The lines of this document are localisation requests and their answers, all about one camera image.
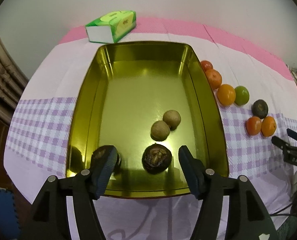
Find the dark green fruit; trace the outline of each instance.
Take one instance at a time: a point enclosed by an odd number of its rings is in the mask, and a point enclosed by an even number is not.
[[[263,99],[255,101],[252,105],[252,114],[260,119],[264,119],[268,114],[267,103]]]

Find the white wall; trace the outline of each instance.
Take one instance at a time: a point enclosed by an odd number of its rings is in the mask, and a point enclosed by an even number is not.
[[[0,36],[30,78],[70,28],[124,9],[224,29],[297,67],[297,7],[292,0],[5,0]]]

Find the screw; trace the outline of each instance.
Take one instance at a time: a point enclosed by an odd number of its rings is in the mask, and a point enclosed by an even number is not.
[[[208,175],[214,175],[214,173],[215,173],[215,171],[212,170],[212,169],[207,169],[205,172],[206,172],[206,174],[208,174]]]
[[[56,177],[54,175],[47,178],[48,182],[53,182],[56,180]]]
[[[247,177],[244,175],[240,176],[240,181],[247,182]]]
[[[81,171],[81,174],[82,174],[83,176],[89,175],[89,174],[90,174],[90,170],[88,170],[88,169],[82,170],[82,171]]]

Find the kiwi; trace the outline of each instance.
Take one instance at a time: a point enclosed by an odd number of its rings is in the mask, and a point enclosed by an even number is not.
[[[155,141],[164,141],[170,134],[170,128],[164,121],[157,121],[151,127],[151,137]]]
[[[178,111],[168,110],[163,115],[163,121],[167,123],[171,130],[175,130],[181,122],[181,116]]]

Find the lime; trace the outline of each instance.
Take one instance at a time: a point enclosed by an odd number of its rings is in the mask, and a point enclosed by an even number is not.
[[[245,105],[250,100],[250,94],[246,87],[238,86],[235,88],[236,99],[235,104],[238,106]]]

